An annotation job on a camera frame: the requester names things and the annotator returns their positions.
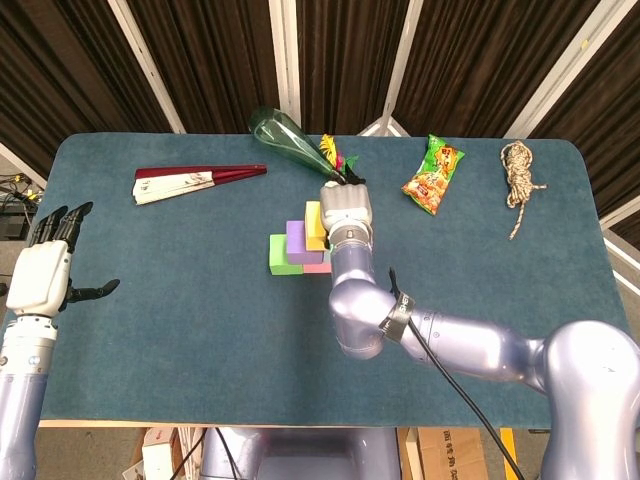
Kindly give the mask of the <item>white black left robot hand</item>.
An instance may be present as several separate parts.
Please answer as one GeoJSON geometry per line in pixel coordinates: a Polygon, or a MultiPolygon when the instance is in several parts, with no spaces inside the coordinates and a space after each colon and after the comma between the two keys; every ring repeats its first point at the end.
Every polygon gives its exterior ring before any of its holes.
{"type": "Polygon", "coordinates": [[[70,276],[72,257],[84,218],[93,203],[75,209],[61,206],[34,227],[16,261],[6,307],[17,316],[53,318],[70,303],[97,300],[120,284],[112,279],[97,288],[76,288],[70,276]]]}

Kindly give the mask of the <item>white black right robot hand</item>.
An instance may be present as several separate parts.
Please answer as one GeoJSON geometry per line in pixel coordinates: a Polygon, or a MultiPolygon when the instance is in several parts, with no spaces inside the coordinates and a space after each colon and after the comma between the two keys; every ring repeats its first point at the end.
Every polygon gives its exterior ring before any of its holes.
{"type": "Polygon", "coordinates": [[[372,231],[373,209],[365,184],[327,182],[320,189],[321,223],[332,234],[345,225],[372,231]]]}

